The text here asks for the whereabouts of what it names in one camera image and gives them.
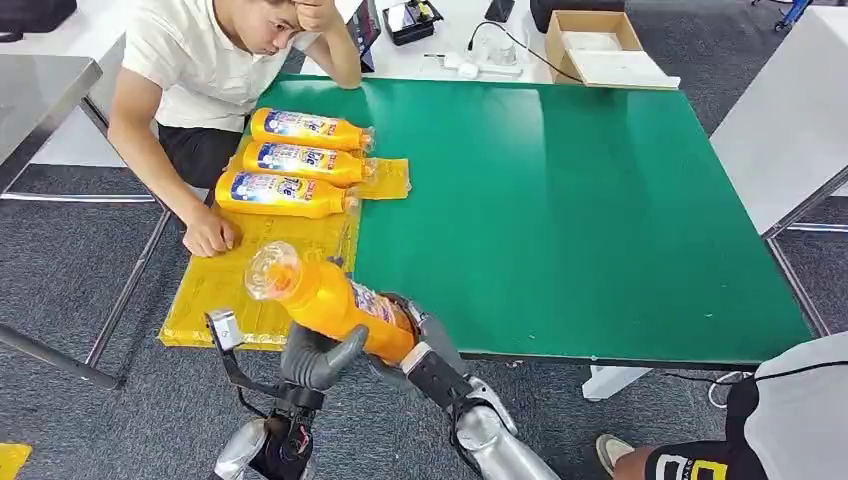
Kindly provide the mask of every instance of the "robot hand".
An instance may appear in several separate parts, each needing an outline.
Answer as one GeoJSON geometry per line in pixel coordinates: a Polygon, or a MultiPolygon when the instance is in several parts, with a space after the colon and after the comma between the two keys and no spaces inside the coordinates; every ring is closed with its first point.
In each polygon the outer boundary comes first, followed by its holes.
{"type": "Polygon", "coordinates": [[[339,373],[362,352],[368,329],[357,326],[339,343],[292,323],[280,360],[282,381],[271,386],[251,380],[239,368],[233,349],[242,343],[242,337],[233,312],[218,310],[206,316],[239,401],[263,417],[243,425],[230,438],[209,478],[238,480],[249,467],[270,480],[312,479],[312,422],[324,402],[321,391],[335,384],[339,373]],[[275,398],[270,414],[249,405],[242,388],[275,398]]]}
{"type": "Polygon", "coordinates": [[[448,413],[451,445],[460,458],[486,480],[559,480],[516,438],[515,421],[495,391],[466,373],[441,322],[404,297],[382,295],[413,321],[418,343],[399,369],[391,370],[379,360],[372,361],[372,366],[390,383],[417,389],[448,413]]]}
{"type": "Polygon", "coordinates": [[[282,376],[312,390],[327,390],[351,360],[362,353],[367,338],[365,325],[354,327],[339,343],[292,322],[280,360],[282,376]]]}

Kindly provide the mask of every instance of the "orange bottle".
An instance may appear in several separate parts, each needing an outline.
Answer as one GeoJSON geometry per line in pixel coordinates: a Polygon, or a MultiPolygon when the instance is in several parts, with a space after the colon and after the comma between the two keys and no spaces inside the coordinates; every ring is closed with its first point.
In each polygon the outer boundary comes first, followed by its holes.
{"type": "Polygon", "coordinates": [[[215,186],[224,210],[259,215],[323,218],[359,207],[356,189],[308,178],[227,170],[215,186]]]}
{"type": "Polygon", "coordinates": [[[359,128],[339,118],[260,108],[250,119],[250,133],[259,142],[288,143],[332,150],[374,147],[374,129],[359,128]]]}
{"type": "Polygon", "coordinates": [[[389,299],[348,279],[332,262],[298,258],[285,242],[256,253],[245,285],[253,298],[277,300],[294,321],[330,338],[341,340],[365,325],[365,351],[386,363],[399,364],[415,346],[409,318],[389,299]]]}
{"type": "Polygon", "coordinates": [[[377,162],[326,148],[251,142],[244,150],[242,165],[250,172],[314,178],[349,187],[371,180],[377,162]]]}

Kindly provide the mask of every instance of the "black shorts with yellow print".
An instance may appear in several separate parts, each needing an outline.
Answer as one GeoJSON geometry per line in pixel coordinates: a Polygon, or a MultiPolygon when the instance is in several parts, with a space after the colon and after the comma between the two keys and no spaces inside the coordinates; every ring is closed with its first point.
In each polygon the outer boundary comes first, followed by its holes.
{"type": "Polygon", "coordinates": [[[745,440],[745,420],[758,399],[753,378],[734,385],[727,398],[727,440],[657,448],[645,464],[645,480],[767,480],[745,440]]]}

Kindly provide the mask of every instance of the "green table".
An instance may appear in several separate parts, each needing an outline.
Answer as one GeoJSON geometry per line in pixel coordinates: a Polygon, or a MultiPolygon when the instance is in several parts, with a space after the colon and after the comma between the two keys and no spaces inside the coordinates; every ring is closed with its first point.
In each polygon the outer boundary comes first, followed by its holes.
{"type": "Polygon", "coordinates": [[[681,92],[281,76],[259,105],[409,158],[409,198],[364,207],[354,276],[466,355],[751,369],[811,338],[681,92]]]}

